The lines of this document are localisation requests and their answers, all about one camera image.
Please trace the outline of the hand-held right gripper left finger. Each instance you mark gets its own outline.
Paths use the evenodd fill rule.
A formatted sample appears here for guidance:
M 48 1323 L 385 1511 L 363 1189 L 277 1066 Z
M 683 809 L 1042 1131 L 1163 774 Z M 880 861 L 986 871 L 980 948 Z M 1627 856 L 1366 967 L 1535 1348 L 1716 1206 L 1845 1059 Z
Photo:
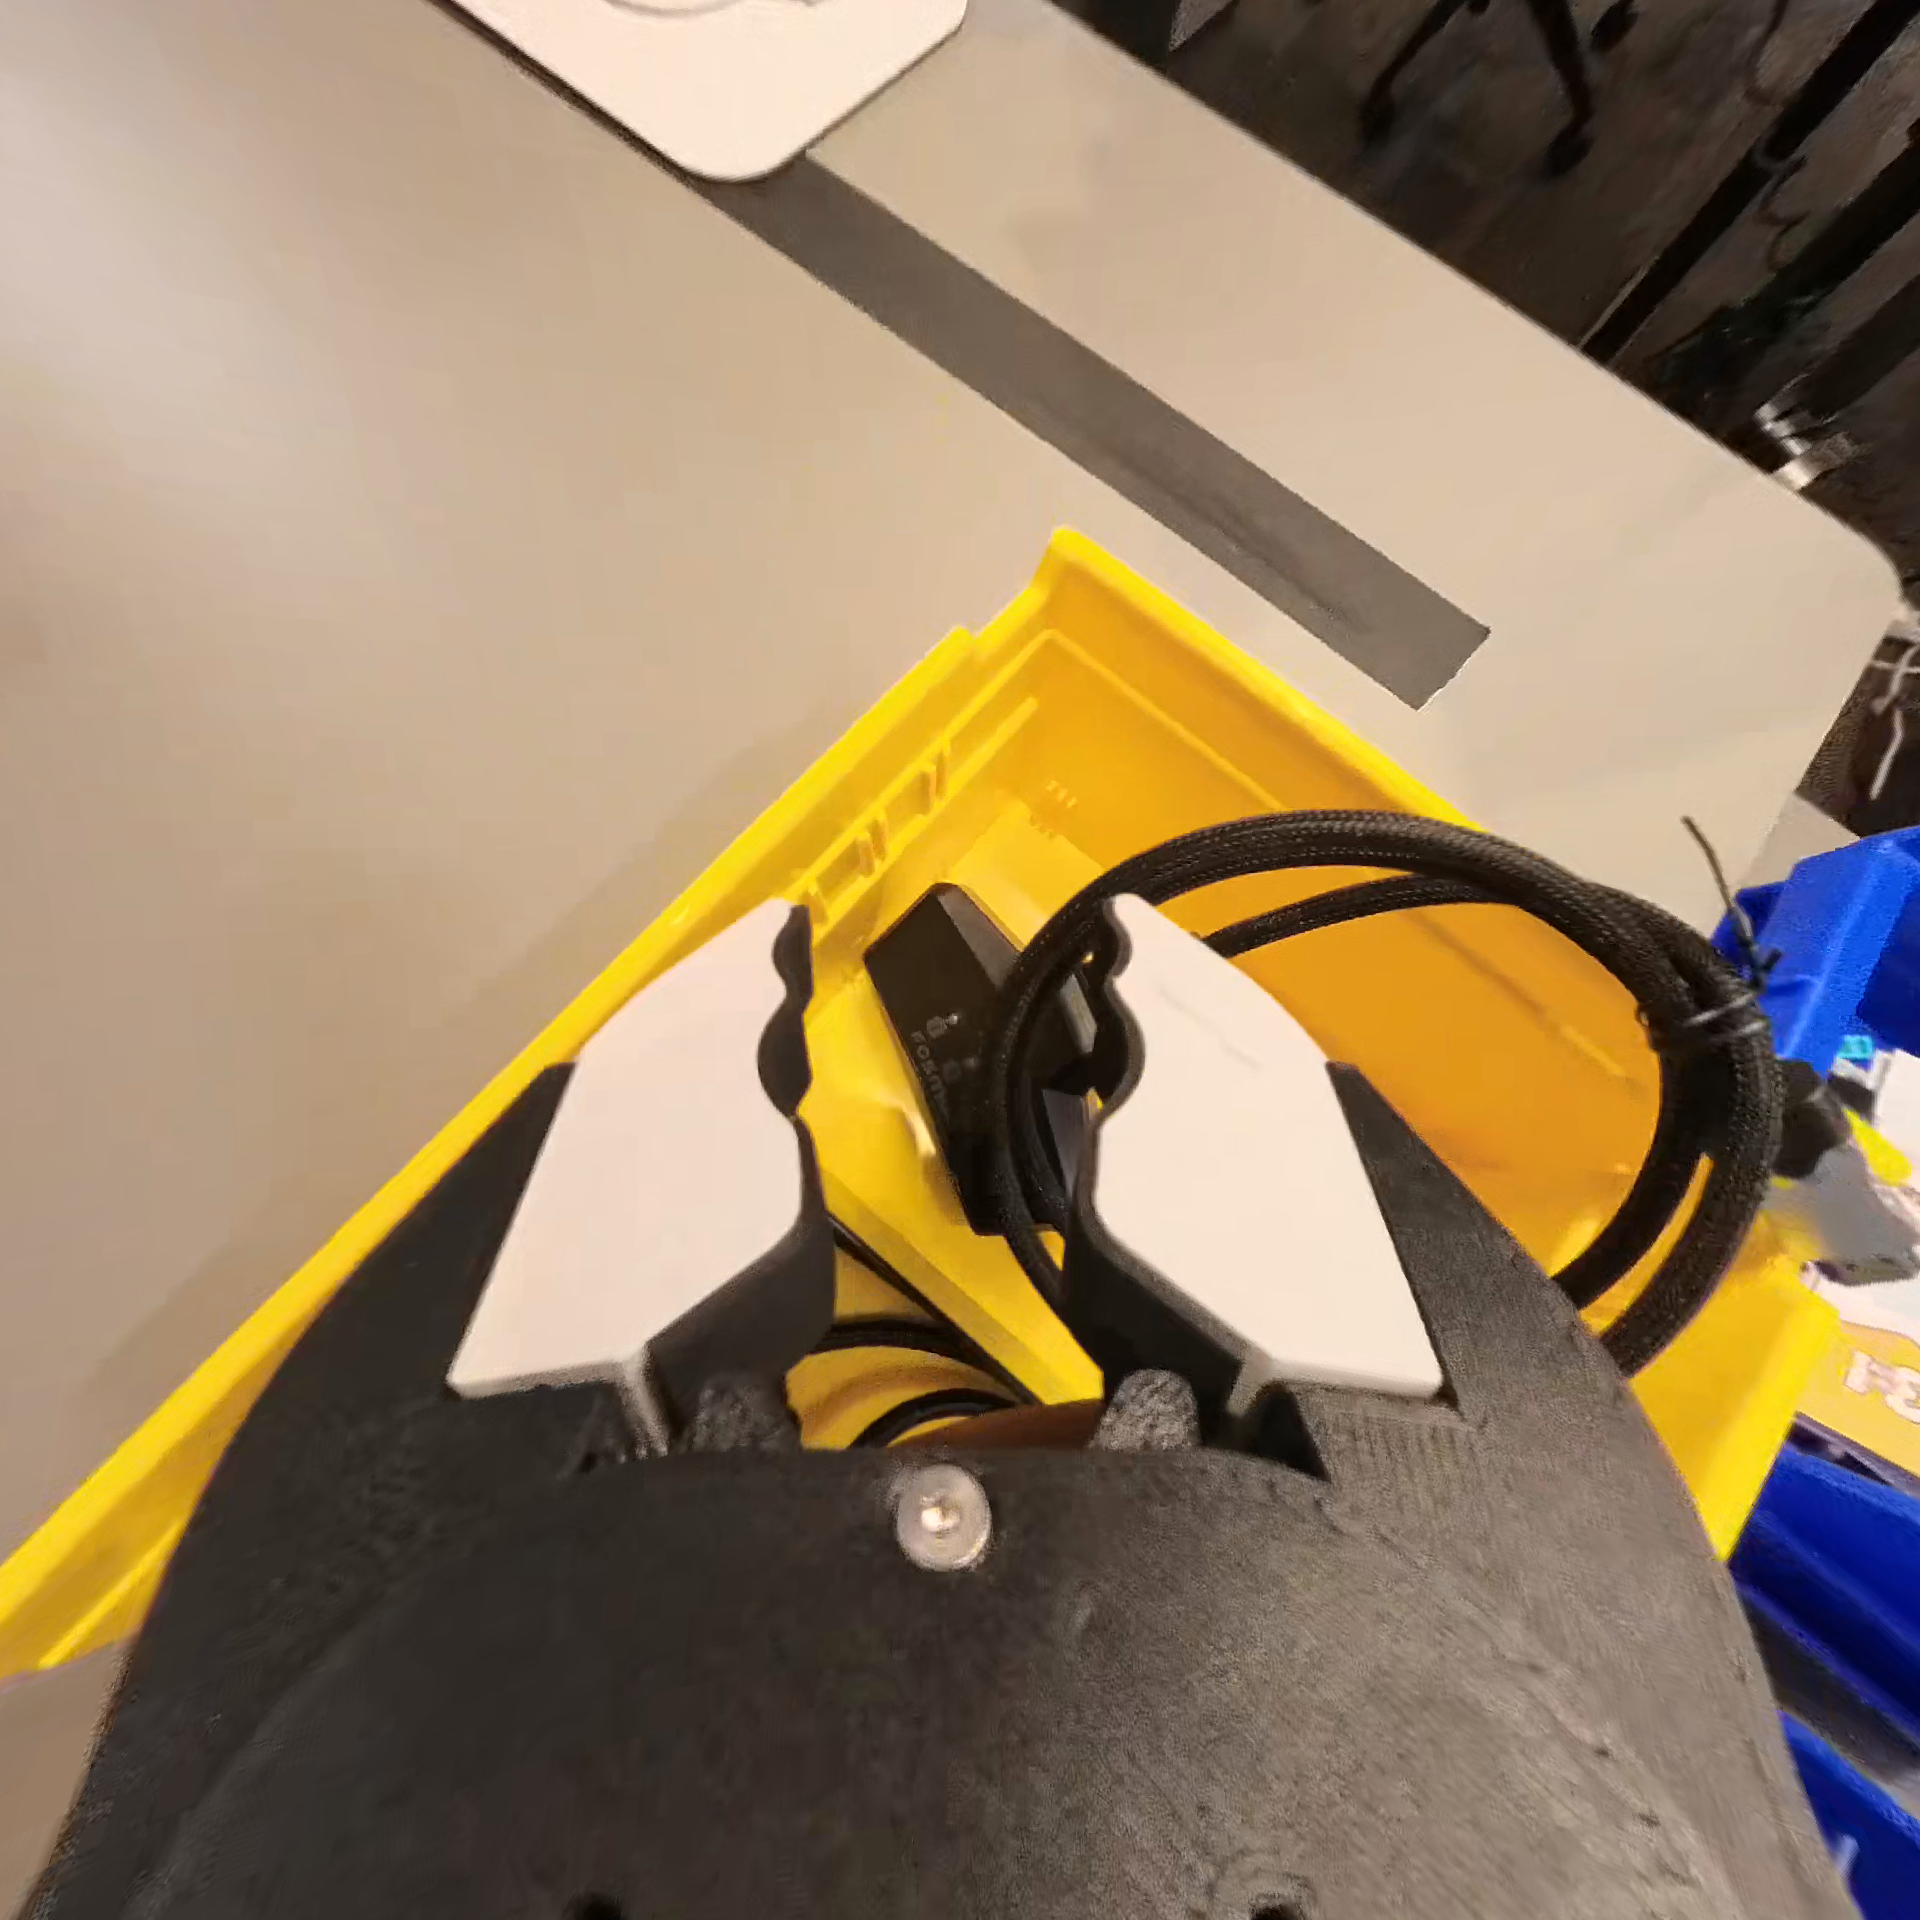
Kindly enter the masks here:
M 580 1049 L 448 1365 L 455 1396 L 782 1385 L 828 1333 L 835 1252 L 805 1013 L 811 927 L 771 898 Z

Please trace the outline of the grey adapter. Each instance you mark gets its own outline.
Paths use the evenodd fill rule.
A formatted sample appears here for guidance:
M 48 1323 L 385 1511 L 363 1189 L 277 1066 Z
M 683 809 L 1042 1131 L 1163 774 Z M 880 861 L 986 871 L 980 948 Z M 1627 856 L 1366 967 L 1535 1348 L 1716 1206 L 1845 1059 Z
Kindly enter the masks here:
M 1830 1147 L 1808 1172 L 1782 1180 L 1771 1204 L 1810 1240 L 1811 1264 L 1833 1284 L 1916 1283 L 1916 1196 L 1880 1179 L 1858 1145 Z

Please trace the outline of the black tape strip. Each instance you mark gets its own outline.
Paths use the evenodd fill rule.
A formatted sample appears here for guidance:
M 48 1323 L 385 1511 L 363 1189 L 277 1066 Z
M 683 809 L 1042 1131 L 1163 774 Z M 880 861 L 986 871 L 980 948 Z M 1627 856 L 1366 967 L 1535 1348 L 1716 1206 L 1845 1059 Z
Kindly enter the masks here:
M 814 156 L 699 179 L 461 4 L 440 13 L 1403 707 L 1426 709 L 1487 643 L 1442 591 Z

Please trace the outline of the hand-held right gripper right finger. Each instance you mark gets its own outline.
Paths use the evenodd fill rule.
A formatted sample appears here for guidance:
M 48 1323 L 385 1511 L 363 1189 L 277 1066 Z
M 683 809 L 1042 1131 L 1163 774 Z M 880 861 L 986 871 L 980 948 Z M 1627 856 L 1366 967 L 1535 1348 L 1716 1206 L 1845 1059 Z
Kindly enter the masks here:
M 1115 1042 L 1064 1227 L 1059 1315 L 1103 1374 L 1201 1404 L 1330 1387 L 1415 1404 L 1443 1370 L 1335 1092 L 1284 1006 L 1137 894 L 1099 907 Z

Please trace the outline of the white printed card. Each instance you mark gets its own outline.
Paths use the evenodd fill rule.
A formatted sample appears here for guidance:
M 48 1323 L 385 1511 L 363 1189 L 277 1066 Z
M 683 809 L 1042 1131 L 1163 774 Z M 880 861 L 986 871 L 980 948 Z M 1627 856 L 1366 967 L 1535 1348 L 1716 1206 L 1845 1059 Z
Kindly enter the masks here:
M 1916 1236 L 1918 1062 L 1882 1050 L 1853 1076 L 1870 1094 L 1863 1153 L 1878 1198 Z M 1848 1280 L 1822 1263 L 1813 1292 L 1836 1310 L 1836 1347 L 1802 1403 L 1802 1417 L 1836 1452 L 1888 1484 L 1918 1483 L 1918 1279 Z

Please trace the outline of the white lamp base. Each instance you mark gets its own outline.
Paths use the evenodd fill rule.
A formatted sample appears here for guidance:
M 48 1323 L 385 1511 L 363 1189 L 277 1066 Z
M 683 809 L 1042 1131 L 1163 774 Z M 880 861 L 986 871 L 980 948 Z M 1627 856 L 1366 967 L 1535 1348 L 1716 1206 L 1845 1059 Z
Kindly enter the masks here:
M 764 180 L 956 37 L 963 3 L 457 3 L 683 175 Z

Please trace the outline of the yellow plastic bin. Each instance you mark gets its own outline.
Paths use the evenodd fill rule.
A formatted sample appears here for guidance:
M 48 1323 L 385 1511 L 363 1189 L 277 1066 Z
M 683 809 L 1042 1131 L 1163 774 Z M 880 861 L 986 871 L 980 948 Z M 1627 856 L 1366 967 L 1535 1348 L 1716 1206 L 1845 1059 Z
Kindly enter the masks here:
M 1179 833 L 1284 809 L 1455 816 L 1355 733 L 1083 534 L 889 688 L 597 976 L 423 1143 L 4 1562 L 4 1680 L 132 1638 L 235 1428 L 331 1294 L 543 1070 L 654 976 L 759 901 L 807 908 L 814 1082 L 828 1204 L 864 1242 L 837 1309 L 941 1318 L 990 1359 L 854 1347 L 789 1379 L 810 1444 L 897 1408 L 938 1427 L 1091 1398 L 1091 1363 L 945 1184 L 899 1045 L 862 964 L 938 883 L 1015 942 L 1098 872 Z M 1658 1111 L 1658 1062 L 1622 987 L 1508 908 L 1317 931 L 1247 976 L 1362 1069 L 1541 1269 L 1617 1208 Z

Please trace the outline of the blue plastic bin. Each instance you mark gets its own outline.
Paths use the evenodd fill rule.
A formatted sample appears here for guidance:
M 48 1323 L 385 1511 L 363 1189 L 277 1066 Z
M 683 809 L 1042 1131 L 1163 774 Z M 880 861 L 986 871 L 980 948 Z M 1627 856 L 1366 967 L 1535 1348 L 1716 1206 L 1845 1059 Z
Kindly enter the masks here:
M 1914 1918 L 1916 1478 L 1794 1431 L 1729 1572 L 1839 1883 L 1859 1916 Z
M 1874 1141 L 1863 1127 L 1870 1094 L 1855 1076 L 1878 1053 L 1907 1053 L 1918 1062 L 1918 831 L 1859 839 L 1739 891 L 1716 946 L 1726 958 L 1757 964 L 1757 1009 L 1786 1073 L 1773 1196 L 1830 1147 L 1863 1153 Z M 1771 1196 L 1770 1216 L 1803 1247 L 1813 1292 L 1811 1240 L 1776 1213 Z

